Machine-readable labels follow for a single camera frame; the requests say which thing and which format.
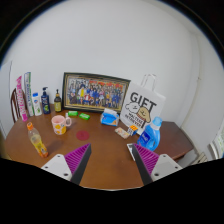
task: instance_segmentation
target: white gift bag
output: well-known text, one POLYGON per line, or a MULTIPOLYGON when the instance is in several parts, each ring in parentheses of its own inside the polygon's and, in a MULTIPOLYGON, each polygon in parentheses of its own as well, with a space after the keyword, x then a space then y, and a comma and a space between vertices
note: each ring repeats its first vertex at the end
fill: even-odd
POLYGON ((145 75, 141 85, 130 82, 122 110, 120 120, 126 125, 135 125, 140 135, 145 126, 150 124, 156 116, 160 116, 166 97, 155 92, 156 75, 145 75), (154 79, 152 90, 146 89, 148 77, 154 79))

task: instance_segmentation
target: white bottle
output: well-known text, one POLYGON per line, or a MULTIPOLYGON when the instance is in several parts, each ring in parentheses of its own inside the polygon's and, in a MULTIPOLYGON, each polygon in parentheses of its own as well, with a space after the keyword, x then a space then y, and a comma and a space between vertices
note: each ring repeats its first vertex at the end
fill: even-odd
POLYGON ((41 110, 41 107, 40 107, 40 97, 38 96, 38 93, 33 93, 32 102, 33 102, 34 114, 36 116, 41 115, 42 110, 41 110))

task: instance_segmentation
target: white wall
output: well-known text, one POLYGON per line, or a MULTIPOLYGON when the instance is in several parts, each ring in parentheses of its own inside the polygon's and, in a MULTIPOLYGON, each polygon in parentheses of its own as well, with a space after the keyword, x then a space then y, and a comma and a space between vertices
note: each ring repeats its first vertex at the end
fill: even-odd
POLYGON ((0 129, 4 139, 6 138, 11 127, 14 124, 12 120, 10 92, 9 92, 11 66, 12 66, 12 62, 8 61, 7 63, 1 66, 1 70, 0 70, 0 83, 1 83, 0 129))
POLYGON ((48 87, 50 103, 62 93, 64 72, 131 79, 158 76, 156 91, 167 100, 161 117, 181 125, 190 87, 192 37, 174 17, 141 0, 73 0, 34 20, 15 40, 4 62, 15 80, 31 72, 32 92, 48 87))
POLYGON ((210 42, 204 36, 197 39, 201 58, 199 85, 182 128, 196 149, 212 160, 209 143, 215 138, 224 116, 224 71, 210 42))

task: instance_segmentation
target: dark bottle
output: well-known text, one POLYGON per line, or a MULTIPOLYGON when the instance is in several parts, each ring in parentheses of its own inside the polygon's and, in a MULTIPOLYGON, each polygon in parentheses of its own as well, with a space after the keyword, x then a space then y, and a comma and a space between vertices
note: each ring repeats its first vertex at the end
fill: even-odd
POLYGON ((58 89, 57 89, 56 97, 54 99, 54 109, 56 112, 61 112, 61 97, 58 93, 58 89))
POLYGON ((47 95, 46 90, 47 87, 43 88, 43 95, 41 96, 42 106, 43 106, 43 112, 44 114, 51 113, 50 103, 49 103, 49 95, 47 95))

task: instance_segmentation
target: table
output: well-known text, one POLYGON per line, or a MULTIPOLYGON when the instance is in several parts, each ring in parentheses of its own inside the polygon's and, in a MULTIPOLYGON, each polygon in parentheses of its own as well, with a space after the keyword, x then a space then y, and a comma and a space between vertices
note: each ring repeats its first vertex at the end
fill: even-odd
MULTIPOLYGON (((135 161, 127 148, 128 143, 136 143, 139 135, 123 139, 115 129, 117 127, 100 123, 100 113, 84 112, 90 115, 89 120, 71 117, 72 125, 67 127, 64 135, 56 135, 53 131, 51 119, 55 115, 63 115, 68 110, 55 112, 51 105, 50 114, 32 116, 23 122, 21 117, 10 130, 5 148, 12 160, 42 167, 56 154, 67 154, 85 144, 91 143, 92 153, 83 174, 80 186, 93 189, 132 189, 143 186, 140 173, 135 161), (39 131, 42 141, 47 147, 49 156, 40 157, 28 138, 27 123, 32 122, 39 131), (89 132, 89 139, 80 141, 76 133, 80 130, 89 132)), ((119 121, 118 127, 128 128, 119 121)), ((163 122, 160 128, 161 141, 154 151, 157 154, 168 154, 172 159, 185 155, 193 149, 193 145, 174 122, 163 122)))

